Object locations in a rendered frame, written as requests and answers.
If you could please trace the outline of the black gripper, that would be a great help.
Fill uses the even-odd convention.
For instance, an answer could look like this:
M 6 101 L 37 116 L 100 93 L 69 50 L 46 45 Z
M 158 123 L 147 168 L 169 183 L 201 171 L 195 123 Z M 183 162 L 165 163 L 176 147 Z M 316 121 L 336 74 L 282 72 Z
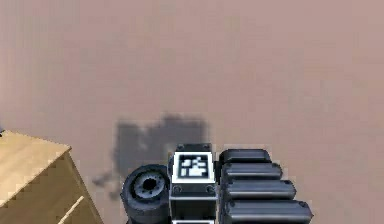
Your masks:
M 168 224 L 169 186 L 165 165 L 140 166 L 128 175 L 120 193 L 127 224 Z

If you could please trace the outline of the light wooden chest of drawers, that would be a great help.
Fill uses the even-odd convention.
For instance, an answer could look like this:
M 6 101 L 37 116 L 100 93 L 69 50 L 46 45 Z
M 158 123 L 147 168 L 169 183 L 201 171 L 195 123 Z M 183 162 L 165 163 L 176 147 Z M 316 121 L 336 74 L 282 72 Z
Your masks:
M 104 224 L 70 150 L 0 132 L 0 224 Z

